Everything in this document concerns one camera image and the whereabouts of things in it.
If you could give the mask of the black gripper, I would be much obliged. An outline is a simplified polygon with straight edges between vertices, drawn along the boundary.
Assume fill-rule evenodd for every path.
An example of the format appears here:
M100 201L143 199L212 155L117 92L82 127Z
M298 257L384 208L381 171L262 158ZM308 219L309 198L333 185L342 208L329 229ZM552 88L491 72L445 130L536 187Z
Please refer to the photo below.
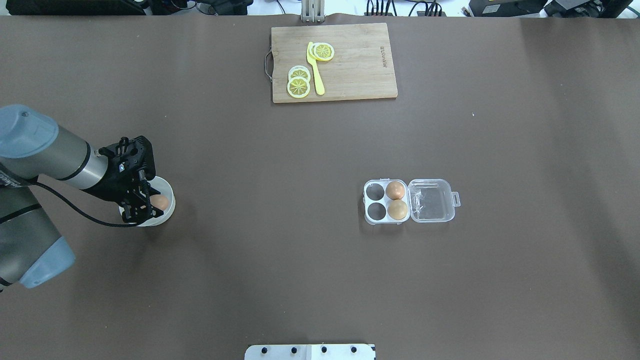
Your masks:
M107 162L102 178L83 191L107 202L121 203L126 224L142 224L163 215L152 196L162 194L156 177L153 144L145 136L121 137L119 142L97 150Z

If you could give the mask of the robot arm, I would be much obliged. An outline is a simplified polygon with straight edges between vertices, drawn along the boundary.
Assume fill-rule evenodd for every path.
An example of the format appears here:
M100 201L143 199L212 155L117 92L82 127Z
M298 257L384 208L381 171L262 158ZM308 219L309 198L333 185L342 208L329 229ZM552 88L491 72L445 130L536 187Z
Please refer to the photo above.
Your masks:
M0 110L0 286L33 289L60 275L76 259L32 187L50 192L96 224L152 227L175 210L169 182L157 176L153 144L144 136L121 137L94 148L50 116L23 104ZM41 182L47 176L94 198L114 203L121 221L87 214Z

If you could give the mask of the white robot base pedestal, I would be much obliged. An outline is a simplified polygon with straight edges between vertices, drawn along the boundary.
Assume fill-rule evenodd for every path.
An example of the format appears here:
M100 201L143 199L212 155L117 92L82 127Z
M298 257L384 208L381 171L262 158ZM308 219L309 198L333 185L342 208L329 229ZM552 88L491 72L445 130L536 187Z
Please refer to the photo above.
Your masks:
M245 360L375 360L374 344L254 344L245 353Z

